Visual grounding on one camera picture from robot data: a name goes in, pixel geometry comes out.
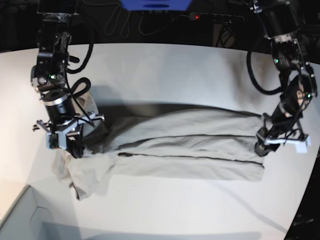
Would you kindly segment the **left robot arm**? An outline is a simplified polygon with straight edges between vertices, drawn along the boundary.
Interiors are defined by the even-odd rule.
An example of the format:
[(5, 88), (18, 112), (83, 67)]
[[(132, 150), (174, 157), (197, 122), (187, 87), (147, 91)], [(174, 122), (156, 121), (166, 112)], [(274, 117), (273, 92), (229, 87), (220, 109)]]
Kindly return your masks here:
[(306, 43), (299, 35), (300, 17), (289, 0), (253, 0), (249, 6), (264, 32), (254, 46), (269, 40), (280, 81), (280, 86), (274, 90), (263, 89), (253, 73), (253, 51), (247, 52), (246, 66), (253, 86), (264, 95), (280, 95), (272, 115), (265, 113), (262, 116), (263, 126), (256, 133), (254, 151), (264, 157), (275, 152), (281, 144), (293, 144), (298, 153), (305, 153), (310, 138), (304, 133), (300, 120), (304, 110), (317, 97), (318, 88)]

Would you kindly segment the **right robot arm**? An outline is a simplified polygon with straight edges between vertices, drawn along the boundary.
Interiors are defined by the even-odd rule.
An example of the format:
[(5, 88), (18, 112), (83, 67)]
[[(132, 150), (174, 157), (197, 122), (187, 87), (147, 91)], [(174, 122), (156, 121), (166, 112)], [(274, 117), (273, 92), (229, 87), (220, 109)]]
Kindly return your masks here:
[(82, 77), (70, 85), (68, 74), (80, 73), (88, 64), (94, 46), (94, 34), (90, 30), (87, 54), (81, 66), (69, 69), (69, 63), (78, 63), (79, 58), (68, 52), (72, 41), (72, 18), (83, 14), (78, 0), (41, 0), (37, 13), (42, 15), (37, 34), (38, 54), (36, 65), (30, 74), (31, 86), (40, 95), (49, 120), (37, 120), (33, 131), (44, 129), (49, 149), (61, 149), (79, 159), (84, 154), (84, 124), (94, 126), (103, 120), (102, 114), (86, 111), (78, 98), (91, 88), (91, 81)]

